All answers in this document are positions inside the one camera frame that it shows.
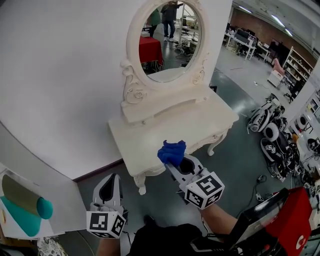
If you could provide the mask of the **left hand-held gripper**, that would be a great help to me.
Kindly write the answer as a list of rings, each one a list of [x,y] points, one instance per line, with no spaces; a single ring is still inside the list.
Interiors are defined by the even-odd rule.
[[[93,203],[86,212],[86,230],[94,236],[102,239],[119,239],[126,219],[120,211],[104,205],[122,205],[123,192],[121,179],[118,174],[110,174],[103,178],[93,190]]]

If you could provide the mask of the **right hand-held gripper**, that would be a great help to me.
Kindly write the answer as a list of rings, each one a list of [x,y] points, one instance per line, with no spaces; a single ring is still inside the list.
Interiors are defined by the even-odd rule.
[[[200,210],[216,203],[224,192],[225,185],[216,173],[203,168],[201,162],[192,155],[184,155],[183,171],[171,163],[164,166],[179,183],[179,188],[184,192],[184,200]]]

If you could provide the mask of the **blue cloth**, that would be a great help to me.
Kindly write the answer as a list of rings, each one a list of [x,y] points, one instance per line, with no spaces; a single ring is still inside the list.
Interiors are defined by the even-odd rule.
[[[164,140],[163,146],[157,152],[157,157],[163,164],[172,164],[177,168],[184,158],[186,148],[186,142],[183,140],[176,143]]]

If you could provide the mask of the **person's right forearm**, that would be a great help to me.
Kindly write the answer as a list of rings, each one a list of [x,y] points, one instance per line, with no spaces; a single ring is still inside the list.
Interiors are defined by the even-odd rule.
[[[200,214],[215,234],[229,235],[235,227],[238,219],[225,212],[217,204],[212,204],[200,210]]]

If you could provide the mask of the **person's left forearm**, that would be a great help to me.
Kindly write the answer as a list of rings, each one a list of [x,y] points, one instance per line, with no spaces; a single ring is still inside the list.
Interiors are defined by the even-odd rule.
[[[121,256],[120,239],[101,238],[98,244],[96,256]]]

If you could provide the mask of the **white ornate vanity table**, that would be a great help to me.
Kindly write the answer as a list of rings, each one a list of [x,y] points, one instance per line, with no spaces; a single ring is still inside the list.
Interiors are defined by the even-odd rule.
[[[212,89],[208,92],[208,97],[199,103],[180,103],[138,124],[130,124],[124,116],[108,122],[140,195],[146,193],[146,177],[157,176],[166,169],[157,157],[164,141],[185,141],[188,154],[209,145],[207,153],[212,156],[214,147],[223,141],[228,130],[239,119]]]

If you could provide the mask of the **person's black shoe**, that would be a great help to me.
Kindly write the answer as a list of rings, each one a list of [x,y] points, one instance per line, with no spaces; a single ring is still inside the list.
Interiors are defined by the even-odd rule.
[[[148,214],[144,215],[143,222],[144,222],[145,226],[156,226],[157,225],[154,218]]]

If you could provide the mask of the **white shelf cabinet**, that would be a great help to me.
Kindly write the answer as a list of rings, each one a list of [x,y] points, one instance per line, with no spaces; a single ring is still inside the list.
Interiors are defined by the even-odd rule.
[[[86,207],[78,185],[31,153],[1,122],[0,165],[17,182],[52,203],[51,229],[41,231],[41,236],[86,229]]]

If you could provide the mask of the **teal rolled mat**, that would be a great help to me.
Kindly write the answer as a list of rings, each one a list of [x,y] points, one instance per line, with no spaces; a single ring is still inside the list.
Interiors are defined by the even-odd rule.
[[[1,187],[3,195],[0,196],[0,201],[8,213],[26,235],[36,236],[42,220],[52,217],[53,204],[7,174],[2,177]]]

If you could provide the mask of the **pile of white black devices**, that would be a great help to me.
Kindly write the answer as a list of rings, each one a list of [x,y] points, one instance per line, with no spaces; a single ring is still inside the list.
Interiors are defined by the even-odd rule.
[[[299,176],[303,170],[297,143],[285,132],[287,119],[282,116],[285,108],[274,94],[248,115],[247,131],[261,133],[260,147],[273,178],[284,181],[288,175]]]

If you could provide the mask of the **white ornate oval mirror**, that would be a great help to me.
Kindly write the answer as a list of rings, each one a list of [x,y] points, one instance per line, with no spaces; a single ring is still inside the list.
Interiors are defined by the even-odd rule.
[[[192,60],[174,78],[165,81],[151,79],[143,71],[139,57],[139,32],[143,21],[155,8],[167,0],[147,0],[134,15],[126,38],[127,57],[120,65],[126,77],[123,89],[122,113],[128,123],[138,123],[153,118],[158,113],[188,101],[207,100],[212,94],[205,83],[205,65],[209,52],[208,16],[200,0],[183,0],[197,16],[200,35]]]

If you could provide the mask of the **red case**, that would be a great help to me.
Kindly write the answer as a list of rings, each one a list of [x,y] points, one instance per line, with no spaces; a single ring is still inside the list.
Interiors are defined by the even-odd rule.
[[[312,207],[303,187],[289,191],[289,196],[266,232],[277,238],[287,256],[299,256],[312,232],[310,216]]]

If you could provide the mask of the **black office chair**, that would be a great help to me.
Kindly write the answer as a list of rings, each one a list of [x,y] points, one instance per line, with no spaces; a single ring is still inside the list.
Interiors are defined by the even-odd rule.
[[[289,93],[284,94],[284,97],[288,98],[289,103],[294,101],[299,92],[302,90],[303,86],[304,83],[301,80],[299,80],[289,88]]]

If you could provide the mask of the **pink chair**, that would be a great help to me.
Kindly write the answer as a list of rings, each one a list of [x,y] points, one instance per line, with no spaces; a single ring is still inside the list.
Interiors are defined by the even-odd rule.
[[[282,66],[280,65],[280,62],[277,58],[273,59],[273,71],[277,71],[279,74],[281,74],[282,76],[285,75],[285,70],[282,68]]]

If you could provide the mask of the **white storage rack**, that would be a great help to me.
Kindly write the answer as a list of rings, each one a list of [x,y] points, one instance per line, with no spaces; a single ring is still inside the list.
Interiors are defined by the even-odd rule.
[[[293,46],[291,47],[282,68],[292,78],[292,83],[297,81],[306,82],[314,70],[314,67],[304,59]]]

